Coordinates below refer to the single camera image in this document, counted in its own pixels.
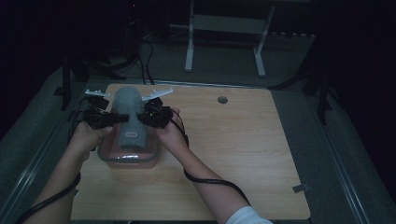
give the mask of wooden table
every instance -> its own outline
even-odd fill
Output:
[[[111,84],[106,92],[130,84]],[[180,109],[190,147],[252,206],[272,220],[307,219],[310,211],[271,92],[202,86],[133,85],[142,94],[173,93],[163,105]],[[227,104],[218,97],[225,96]],[[115,169],[96,152],[84,163],[72,219],[214,220],[178,161],[162,148],[151,169]]]

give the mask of plastic container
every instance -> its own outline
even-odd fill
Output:
[[[153,128],[148,127],[146,148],[120,148],[120,125],[114,124],[113,132],[104,137],[98,149],[99,158],[113,168],[149,169],[157,164],[160,140]]]

